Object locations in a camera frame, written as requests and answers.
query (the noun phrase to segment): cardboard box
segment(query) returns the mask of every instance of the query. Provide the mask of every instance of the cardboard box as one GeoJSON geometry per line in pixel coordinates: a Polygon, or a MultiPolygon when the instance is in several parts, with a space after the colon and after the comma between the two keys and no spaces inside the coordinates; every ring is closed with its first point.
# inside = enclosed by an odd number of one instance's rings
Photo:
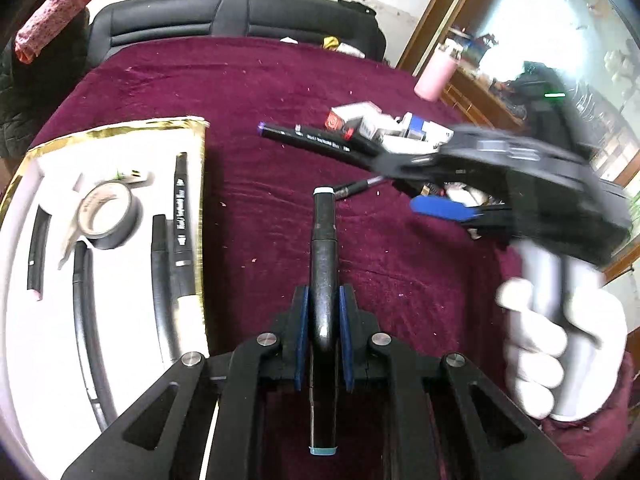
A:
{"type": "Polygon", "coordinates": [[[432,150],[437,150],[442,144],[449,142],[449,139],[453,135],[453,130],[441,126],[438,123],[426,121],[411,113],[404,115],[402,124],[406,125],[404,137],[426,142],[432,150]]]}
{"type": "Polygon", "coordinates": [[[374,142],[382,143],[383,136],[401,136],[405,131],[402,124],[386,114],[367,114],[362,118],[358,133],[374,142]]]}
{"type": "Polygon", "coordinates": [[[432,146],[426,142],[417,139],[407,139],[406,137],[398,137],[385,135],[382,139],[382,147],[389,153],[410,153],[411,155],[427,155],[428,153],[436,153],[432,146]]]}
{"type": "Polygon", "coordinates": [[[360,127],[362,118],[367,114],[379,114],[382,110],[371,101],[352,103],[331,108],[324,122],[327,130],[344,131],[348,128],[356,130],[360,127]]]}

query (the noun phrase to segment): metal screw head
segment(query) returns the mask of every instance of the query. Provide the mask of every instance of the metal screw head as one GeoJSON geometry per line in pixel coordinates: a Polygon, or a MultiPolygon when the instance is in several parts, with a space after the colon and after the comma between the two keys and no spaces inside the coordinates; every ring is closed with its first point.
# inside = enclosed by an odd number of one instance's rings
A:
{"type": "Polygon", "coordinates": [[[371,342],[377,346],[386,346],[391,343],[391,336],[384,332],[377,332],[371,336],[371,342]]]}
{"type": "Polygon", "coordinates": [[[185,366],[195,366],[202,359],[202,355],[199,352],[187,352],[182,356],[180,361],[185,366]]]}
{"type": "Polygon", "coordinates": [[[460,368],[465,365],[466,359],[462,354],[453,353],[447,356],[447,364],[454,368],[460,368]]]}
{"type": "Polygon", "coordinates": [[[271,346],[276,343],[278,338],[273,332],[263,332],[257,337],[258,345],[271,346]]]}

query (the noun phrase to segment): pink bottle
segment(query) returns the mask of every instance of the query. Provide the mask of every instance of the pink bottle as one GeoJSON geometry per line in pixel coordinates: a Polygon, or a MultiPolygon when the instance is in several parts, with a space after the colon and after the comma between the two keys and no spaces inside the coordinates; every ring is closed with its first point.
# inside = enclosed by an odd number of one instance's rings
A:
{"type": "Polygon", "coordinates": [[[437,101],[456,71],[461,47],[457,44],[438,45],[427,63],[414,92],[427,101],[437,101]]]}

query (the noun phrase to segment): black leather chair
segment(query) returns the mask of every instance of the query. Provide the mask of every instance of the black leather chair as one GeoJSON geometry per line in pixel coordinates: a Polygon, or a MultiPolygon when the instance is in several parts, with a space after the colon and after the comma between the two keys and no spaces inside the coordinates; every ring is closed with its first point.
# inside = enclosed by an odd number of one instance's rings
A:
{"type": "Polygon", "coordinates": [[[330,0],[126,0],[96,15],[87,70],[130,44],[184,36],[257,36],[322,44],[326,36],[381,61],[386,40],[375,12],[330,0]]]}

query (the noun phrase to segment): dark jacket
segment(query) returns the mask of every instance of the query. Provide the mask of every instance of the dark jacket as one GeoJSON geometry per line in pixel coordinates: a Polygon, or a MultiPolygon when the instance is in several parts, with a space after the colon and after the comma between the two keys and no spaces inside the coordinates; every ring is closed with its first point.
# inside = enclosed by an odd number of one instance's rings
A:
{"type": "Polygon", "coordinates": [[[82,79],[88,23],[85,9],[28,65],[15,57],[15,37],[5,46],[0,59],[0,158],[21,158],[82,79]]]}

